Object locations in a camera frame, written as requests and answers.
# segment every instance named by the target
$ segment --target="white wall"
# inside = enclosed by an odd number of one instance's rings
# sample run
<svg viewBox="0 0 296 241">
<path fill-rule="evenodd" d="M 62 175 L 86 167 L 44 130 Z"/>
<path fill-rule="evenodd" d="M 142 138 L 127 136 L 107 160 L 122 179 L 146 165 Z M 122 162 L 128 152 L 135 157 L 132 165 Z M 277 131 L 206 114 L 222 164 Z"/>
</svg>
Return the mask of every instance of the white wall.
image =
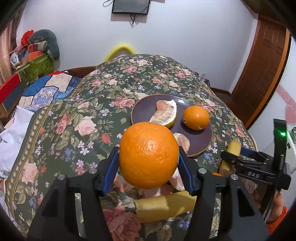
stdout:
<svg viewBox="0 0 296 241">
<path fill-rule="evenodd" d="M 111 16 L 104 0 L 29 0 L 17 31 L 50 29 L 60 48 L 60 70 L 97 65 L 119 43 L 137 53 L 172 57 L 229 90 L 242 63 L 253 16 L 241 0 L 152 2 L 131 28 L 130 16 Z"/>
<path fill-rule="evenodd" d="M 296 42 L 292 39 L 286 68 L 280 80 L 280 85 L 296 100 Z M 273 141 L 273 119 L 285 119 L 285 101 L 276 92 L 261 113 L 259 118 L 249 129 L 254 137 L 258 149 L 264 150 Z"/>
<path fill-rule="evenodd" d="M 230 89 L 229 89 L 229 92 L 232 93 L 232 91 L 234 90 L 241 74 L 242 74 L 242 71 L 244 69 L 244 66 L 248 60 L 248 57 L 249 57 L 249 53 L 251 51 L 251 48 L 252 48 L 252 45 L 253 45 L 253 41 L 254 41 L 254 37 L 255 37 L 255 33 L 256 33 L 256 28 L 257 28 L 257 22 L 258 22 L 258 14 L 257 13 L 253 13 L 253 24 L 252 24 L 252 29 L 251 29 L 251 34 L 250 34 L 250 38 L 249 38 L 249 41 L 248 41 L 248 44 L 247 44 L 247 48 L 246 48 L 246 51 L 244 53 L 244 56 L 242 58 L 242 62 L 239 66 L 239 69 L 237 71 L 237 74 L 236 76 L 234 77 L 234 80 L 230 86 Z"/>
</svg>

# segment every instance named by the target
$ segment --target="wooden door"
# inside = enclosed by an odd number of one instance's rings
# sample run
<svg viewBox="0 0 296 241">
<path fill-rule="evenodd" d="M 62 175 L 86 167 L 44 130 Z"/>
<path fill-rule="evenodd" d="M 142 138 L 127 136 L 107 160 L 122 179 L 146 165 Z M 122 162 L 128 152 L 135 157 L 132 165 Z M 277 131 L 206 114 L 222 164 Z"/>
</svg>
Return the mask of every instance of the wooden door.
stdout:
<svg viewBox="0 0 296 241">
<path fill-rule="evenodd" d="M 244 112 L 241 119 L 246 128 L 256 120 L 274 92 L 284 69 L 288 45 L 288 29 L 259 16 L 248 60 L 231 94 Z"/>
</svg>

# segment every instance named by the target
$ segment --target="orange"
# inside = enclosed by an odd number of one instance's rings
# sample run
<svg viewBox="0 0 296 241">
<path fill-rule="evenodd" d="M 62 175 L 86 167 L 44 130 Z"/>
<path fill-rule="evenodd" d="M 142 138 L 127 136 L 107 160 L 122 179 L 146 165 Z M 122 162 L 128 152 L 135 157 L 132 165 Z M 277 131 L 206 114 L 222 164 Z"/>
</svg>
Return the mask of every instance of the orange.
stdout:
<svg viewBox="0 0 296 241">
<path fill-rule="evenodd" d="M 136 123 L 120 142 L 119 167 L 124 179 L 137 188 L 164 185 L 174 174 L 179 146 L 172 132 L 160 124 Z"/>
<path fill-rule="evenodd" d="M 197 105 L 189 106 L 183 113 L 183 123 L 193 130 L 202 130 L 207 127 L 210 122 L 209 113 L 202 107 Z"/>
</svg>

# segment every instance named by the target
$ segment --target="red object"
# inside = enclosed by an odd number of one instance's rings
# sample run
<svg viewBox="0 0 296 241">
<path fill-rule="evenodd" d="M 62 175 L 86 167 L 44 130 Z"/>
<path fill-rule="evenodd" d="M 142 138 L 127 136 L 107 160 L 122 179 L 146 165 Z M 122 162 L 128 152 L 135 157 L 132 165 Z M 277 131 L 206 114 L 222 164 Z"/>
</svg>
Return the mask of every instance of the red object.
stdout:
<svg viewBox="0 0 296 241">
<path fill-rule="evenodd" d="M 61 73 L 63 73 L 63 72 L 57 70 L 55 72 L 49 73 L 48 75 L 56 75 L 56 74 L 61 74 Z"/>
<path fill-rule="evenodd" d="M 267 229 L 268 229 L 268 232 L 270 234 L 272 234 L 274 232 L 274 230 L 278 227 L 278 225 L 282 222 L 282 220 L 286 216 L 287 212 L 288 212 L 288 210 L 284 206 L 283 207 L 283 212 L 281 213 L 281 215 L 273 223 L 270 223 L 270 224 L 267 224 L 266 225 L 267 226 Z"/>
<path fill-rule="evenodd" d="M 3 85 L 0 86 L 0 103 L 20 84 L 18 74 L 12 75 Z"/>
<path fill-rule="evenodd" d="M 32 61 L 33 59 L 39 57 L 42 54 L 43 53 L 41 51 L 30 53 L 23 58 L 22 64 L 27 64 L 28 62 Z"/>
<path fill-rule="evenodd" d="M 30 44 L 28 46 L 29 53 L 38 52 L 38 44 Z"/>
<path fill-rule="evenodd" d="M 33 30 L 29 30 L 29 31 L 24 33 L 24 35 L 22 36 L 22 39 L 20 40 L 20 44 L 22 46 L 28 45 L 28 39 L 32 35 L 32 33 L 34 33 Z"/>
</svg>

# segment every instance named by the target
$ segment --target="dark purple plate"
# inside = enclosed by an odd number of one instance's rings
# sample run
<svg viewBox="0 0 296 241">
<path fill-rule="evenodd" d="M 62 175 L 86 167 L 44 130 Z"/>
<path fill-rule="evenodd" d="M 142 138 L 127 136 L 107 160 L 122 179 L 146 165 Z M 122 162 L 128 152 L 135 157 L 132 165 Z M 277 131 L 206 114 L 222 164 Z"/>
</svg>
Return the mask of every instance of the dark purple plate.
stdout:
<svg viewBox="0 0 296 241">
<path fill-rule="evenodd" d="M 189 151 L 187 156 L 196 156 L 202 153 L 212 141 L 212 126 L 211 123 L 200 131 L 195 131 L 188 128 L 182 122 L 184 110 L 193 105 L 191 102 L 172 95 L 156 94 L 147 96 L 139 100 L 133 107 L 131 112 L 131 123 L 149 121 L 156 111 L 156 102 L 159 100 L 174 100 L 177 104 L 177 118 L 175 124 L 170 128 L 172 133 L 181 133 L 190 141 Z"/>
</svg>

